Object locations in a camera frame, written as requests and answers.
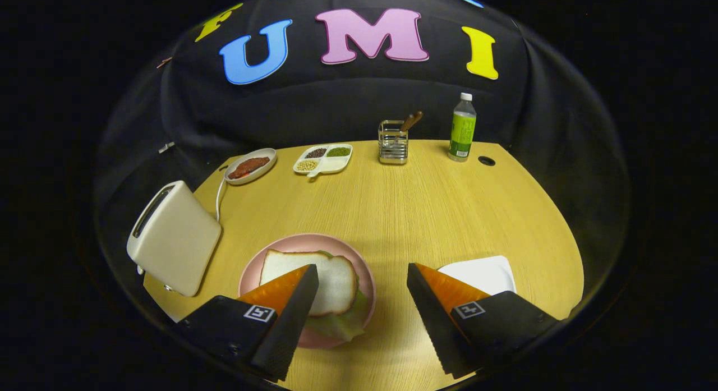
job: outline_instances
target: green label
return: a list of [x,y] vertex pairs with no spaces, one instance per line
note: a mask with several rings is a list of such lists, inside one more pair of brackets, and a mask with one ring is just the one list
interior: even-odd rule
[[454,113],[449,153],[458,157],[469,156],[471,142],[474,141],[474,127],[476,127],[476,117],[462,117]]

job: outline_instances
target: toaster slot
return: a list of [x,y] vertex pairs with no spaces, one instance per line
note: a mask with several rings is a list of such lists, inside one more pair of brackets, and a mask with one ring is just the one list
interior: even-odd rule
[[152,214],[154,214],[155,210],[157,210],[162,201],[164,201],[164,198],[167,197],[167,195],[169,195],[169,192],[172,191],[172,187],[174,187],[174,185],[165,187],[165,189],[162,189],[162,191],[159,192],[157,196],[154,197],[154,199],[152,199],[152,202],[149,207],[144,210],[144,213],[139,218],[139,221],[137,222],[137,225],[132,232],[133,237],[139,238],[139,235],[142,233],[142,228],[144,228],[144,226],[149,221],[149,218],[152,217]]

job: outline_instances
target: water bottle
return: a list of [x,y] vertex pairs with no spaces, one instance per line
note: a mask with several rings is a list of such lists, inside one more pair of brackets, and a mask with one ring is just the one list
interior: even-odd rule
[[449,144],[449,158],[464,162],[469,158],[471,143],[474,141],[474,128],[476,127],[476,111],[471,105],[471,94],[461,93],[461,102],[454,108],[454,118],[451,123],[451,143]]

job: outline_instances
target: metal utensil holder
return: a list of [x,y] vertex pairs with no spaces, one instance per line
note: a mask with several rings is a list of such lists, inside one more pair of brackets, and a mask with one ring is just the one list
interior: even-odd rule
[[384,120],[379,123],[379,162],[406,164],[408,159],[408,131],[402,132],[402,120]]

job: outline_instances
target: table surface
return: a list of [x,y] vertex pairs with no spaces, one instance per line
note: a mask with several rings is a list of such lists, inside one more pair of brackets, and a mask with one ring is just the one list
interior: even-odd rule
[[[344,171],[314,179],[292,170],[309,146],[277,150],[277,163],[265,176],[223,189],[223,233],[197,296],[165,291],[150,274],[144,287],[179,320],[211,297],[238,297],[244,266],[280,238],[324,233],[349,243],[374,274],[374,317],[352,342],[298,348],[287,381],[279,383],[297,390],[439,389],[462,380],[441,369],[406,288],[408,263],[438,269],[503,255],[517,293],[556,319],[580,301],[583,268],[567,223],[501,146],[475,142],[468,161],[457,163],[446,154],[448,141],[411,140],[408,163],[387,165],[379,163],[376,141],[351,145]],[[480,163],[480,155],[495,166]],[[222,176],[215,171],[195,192],[212,215]]]

